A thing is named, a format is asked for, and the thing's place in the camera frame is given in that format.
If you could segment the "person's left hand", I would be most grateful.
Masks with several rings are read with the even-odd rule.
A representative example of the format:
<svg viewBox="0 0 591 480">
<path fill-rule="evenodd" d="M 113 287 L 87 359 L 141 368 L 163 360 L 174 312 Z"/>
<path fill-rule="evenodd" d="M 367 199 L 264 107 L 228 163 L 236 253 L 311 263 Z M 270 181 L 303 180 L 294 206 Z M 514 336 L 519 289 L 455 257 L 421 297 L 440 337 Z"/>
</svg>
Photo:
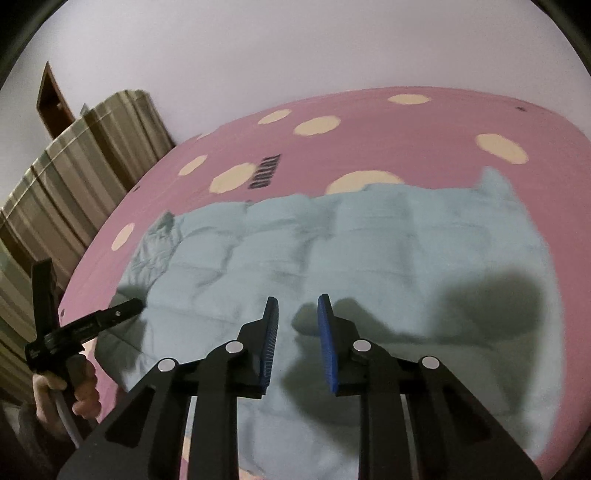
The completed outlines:
<svg viewBox="0 0 591 480">
<path fill-rule="evenodd" d="M 76 355 L 67 362 L 67 371 L 74 387 L 72 413 L 85 420 L 96 420 L 102 407 L 94 366 L 84 355 Z M 34 374 L 32 386 L 37 419 L 53 436 L 65 436 L 65 427 L 52 394 L 65 391 L 67 381 L 54 373 Z"/>
</svg>

